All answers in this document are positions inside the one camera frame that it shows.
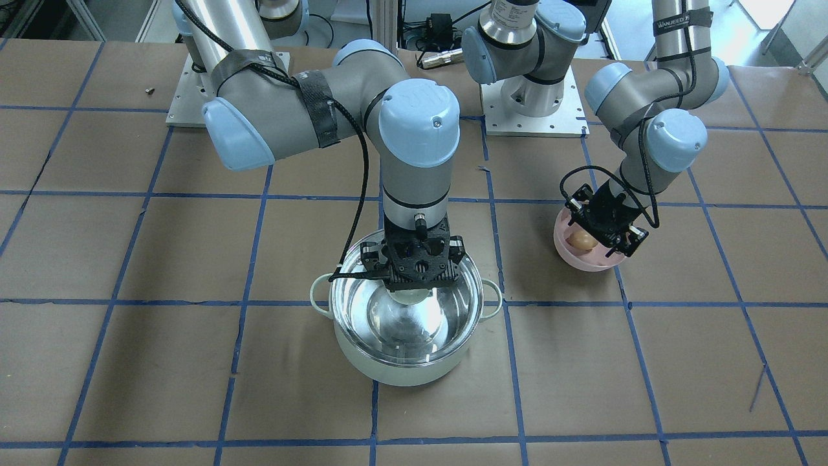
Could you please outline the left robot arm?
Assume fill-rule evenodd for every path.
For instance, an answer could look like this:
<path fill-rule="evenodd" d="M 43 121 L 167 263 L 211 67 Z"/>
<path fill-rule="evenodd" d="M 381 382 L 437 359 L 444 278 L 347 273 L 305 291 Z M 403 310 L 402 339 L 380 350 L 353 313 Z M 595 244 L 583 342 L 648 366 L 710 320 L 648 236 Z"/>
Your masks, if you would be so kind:
<path fill-rule="evenodd" d="M 713 102 L 730 74 L 712 55 L 713 13 L 706 1 L 654 1 L 657 65 L 633 72 L 613 62 L 589 80 L 583 96 L 625 157 L 597 191 L 588 186 L 565 194 L 576 223 L 608 254 L 632 256 L 648 236 L 634 227 L 644 216 L 660 225 L 656 198 L 691 167 L 708 141 L 692 109 Z M 481 85 L 501 82 L 501 95 L 519 114 L 553 112 L 586 20 L 564 1 L 494 1 L 475 27 L 463 32 L 468 74 Z"/>

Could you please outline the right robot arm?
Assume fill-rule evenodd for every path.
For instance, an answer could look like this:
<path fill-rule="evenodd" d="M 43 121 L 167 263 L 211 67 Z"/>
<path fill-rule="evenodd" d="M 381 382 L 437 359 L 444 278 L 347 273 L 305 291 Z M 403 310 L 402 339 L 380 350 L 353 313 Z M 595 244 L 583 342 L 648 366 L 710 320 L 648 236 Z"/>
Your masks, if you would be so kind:
<path fill-rule="evenodd" d="M 325 70 L 295 76 L 272 50 L 265 6 L 177 1 L 175 20 L 215 96 L 205 127 L 230 170 L 249 170 L 357 136 L 380 154 L 384 227 L 358 250 L 364 271 L 340 259 L 329 280 L 380 280 L 390 291 L 443 288 L 459 278 L 462 238 L 447 203 L 459 145 L 459 103 L 437 82 L 411 78 L 396 56 L 356 39 Z"/>

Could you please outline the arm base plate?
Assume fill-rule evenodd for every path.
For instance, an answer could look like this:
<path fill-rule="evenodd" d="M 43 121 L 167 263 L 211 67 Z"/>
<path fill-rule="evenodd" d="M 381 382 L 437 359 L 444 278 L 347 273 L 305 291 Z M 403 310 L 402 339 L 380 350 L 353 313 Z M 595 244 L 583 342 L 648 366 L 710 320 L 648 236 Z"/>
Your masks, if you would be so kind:
<path fill-rule="evenodd" d="M 573 71 L 553 85 L 516 76 L 480 86 L 486 133 L 500 137 L 588 136 L 582 98 Z"/>
<path fill-rule="evenodd" d="M 215 98 L 215 86 L 207 72 L 197 73 L 192 65 L 192 57 L 187 56 L 180 80 L 169 104 L 166 116 L 166 123 L 169 126 L 195 129 L 205 127 L 201 109 L 205 102 Z"/>

